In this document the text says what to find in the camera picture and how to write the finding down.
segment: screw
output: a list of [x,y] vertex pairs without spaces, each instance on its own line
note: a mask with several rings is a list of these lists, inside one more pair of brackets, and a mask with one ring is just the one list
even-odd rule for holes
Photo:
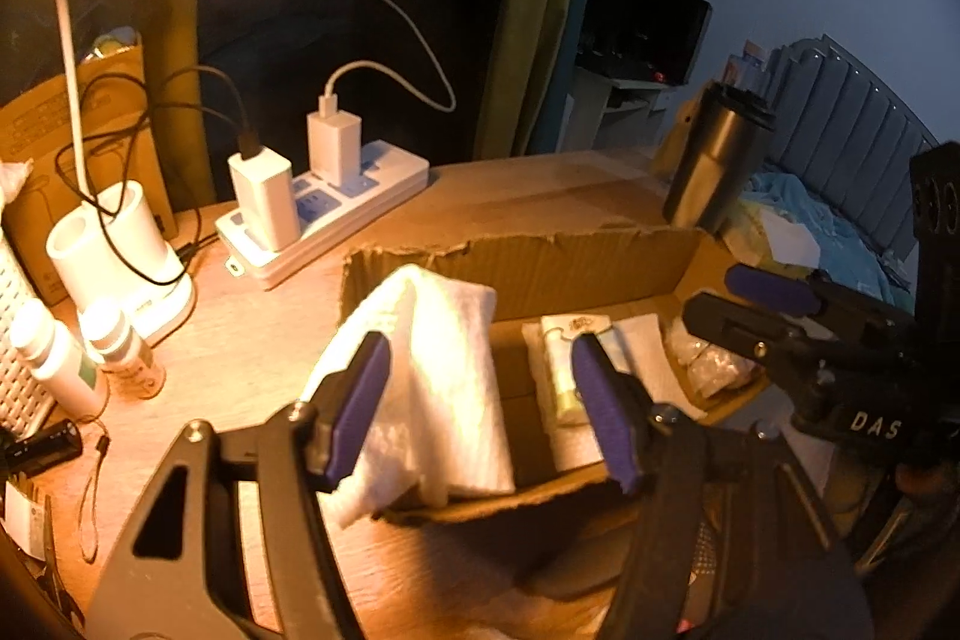
[[305,407],[306,407],[306,405],[304,404],[304,402],[296,402],[296,403],[294,403],[293,410],[290,410],[290,414],[287,416],[287,418],[288,418],[291,422],[299,421],[299,418],[301,418],[301,415],[304,414],[304,408],[305,408]]
[[203,421],[190,421],[190,431],[187,433],[186,438],[190,442],[200,442],[203,439]]
[[668,426],[673,426],[680,420],[680,410],[677,410],[674,405],[653,405],[650,408],[650,413],[656,423],[667,424]]
[[757,421],[754,432],[757,434],[757,439],[777,439],[781,435],[779,426],[773,421]]

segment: power strip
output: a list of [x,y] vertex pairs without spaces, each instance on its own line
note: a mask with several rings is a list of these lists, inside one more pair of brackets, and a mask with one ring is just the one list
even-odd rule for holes
[[360,176],[336,188],[313,172],[294,178],[301,237],[275,253],[253,239],[239,209],[217,220],[217,233],[243,271],[270,290],[381,215],[426,188],[430,164],[386,142],[360,149]]

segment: box packaging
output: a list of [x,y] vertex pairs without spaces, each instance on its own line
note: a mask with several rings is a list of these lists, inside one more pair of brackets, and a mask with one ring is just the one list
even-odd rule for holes
[[[83,87],[101,73],[126,73],[143,79],[143,50],[128,47],[104,58],[91,59],[77,68],[80,94]],[[146,97],[136,84],[123,79],[102,80],[83,104],[83,135],[117,131],[134,124],[146,107]],[[3,211],[4,233],[13,244],[37,294],[48,305],[66,298],[64,284],[47,257],[47,235],[56,222],[74,210],[80,199],[56,174],[56,151],[70,145],[70,112],[63,76],[38,85],[0,109],[0,160],[34,161],[34,169],[19,196]],[[96,142],[88,150],[90,188],[102,191],[119,182],[128,140],[106,146]],[[61,165],[75,182],[72,150],[61,156]],[[176,236],[176,223],[167,197],[160,161],[149,124],[136,138],[130,178],[143,186],[160,232],[166,239]]]
[[[453,500],[441,509],[404,497],[385,515],[402,523],[457,523],[504,509],[541,504],[607,478],[602,463],[558,474],[554,467],[527,345],[525,323],[546,314],[597,313],[613,320],[656,313],[661,328],[680,314],[683,301],[709,289],[733,298],[723,277],[734,263],[719,242],[697,229],[613,227],[592,231],[487,236],[446,250],[364,247],[347,258],[341,322],[392,271],[416,263],[446,277],[493,287],[497,306],[491,347],[514,465],[517,493]],[[714,423],[747,404],[766,386],[721,391],[707,400],[691,389],[683,368],[668,357],[689,400]]]

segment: gray headboard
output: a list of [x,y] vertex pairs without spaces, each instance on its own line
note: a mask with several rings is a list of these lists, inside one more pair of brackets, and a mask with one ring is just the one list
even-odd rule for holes
[[936,145],[875,74],[824,36],[781,47],[764,95],[776,115],[768,159],[904,259],[915,244],[909,160]]

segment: white bottle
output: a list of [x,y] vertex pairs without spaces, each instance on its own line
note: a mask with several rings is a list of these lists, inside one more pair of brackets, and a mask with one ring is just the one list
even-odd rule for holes
[[98,418],[107,383],[80,340],[39,299],[24,302],[10,326],[10,343],[37,381],[75,420]]
[[140,399],[157,396],[167,379],[150,345],[114,299],[97,299],[80,315],[83,338],[104,360],[104,372],[117,379],[120,390]]

